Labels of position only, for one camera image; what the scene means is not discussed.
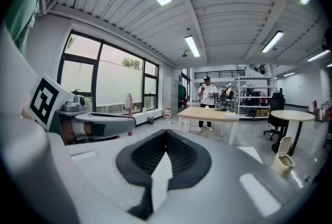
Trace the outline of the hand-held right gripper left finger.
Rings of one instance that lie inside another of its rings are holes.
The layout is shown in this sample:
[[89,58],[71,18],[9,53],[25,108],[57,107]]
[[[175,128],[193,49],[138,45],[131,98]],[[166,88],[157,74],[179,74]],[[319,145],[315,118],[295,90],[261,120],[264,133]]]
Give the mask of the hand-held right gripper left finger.
[[166,130],[158,132],[123,148],[116,156],[116,167],[124,179],[144,189],[138,205],[128,213],[146,220],[154,212],[152,201],[152,174],[167,150]]

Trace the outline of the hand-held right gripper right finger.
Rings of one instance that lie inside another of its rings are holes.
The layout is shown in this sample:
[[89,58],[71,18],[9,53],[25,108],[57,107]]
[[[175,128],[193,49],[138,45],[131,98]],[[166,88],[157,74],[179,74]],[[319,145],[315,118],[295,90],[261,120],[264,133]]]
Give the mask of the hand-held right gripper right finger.
[[166,153],[171,161],[172,175],[168,189],[178,190],[194,187],[212,166],[210,153],[201,145],[166,130]]

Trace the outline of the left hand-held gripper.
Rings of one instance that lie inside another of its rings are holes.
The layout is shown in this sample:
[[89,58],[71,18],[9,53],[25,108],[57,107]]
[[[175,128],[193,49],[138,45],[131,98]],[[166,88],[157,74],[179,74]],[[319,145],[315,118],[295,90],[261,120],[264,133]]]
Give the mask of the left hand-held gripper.
[[64,90],[46,74],[39,76],[27,108],[46,132],[60,135],[66,145],[91,136],[91,132],[92,136],[113,137],[130,133],[136,126],[133,117],[104,113],[90,113],[91,124],[78,120],[78,115],[87,112],[85,98]]

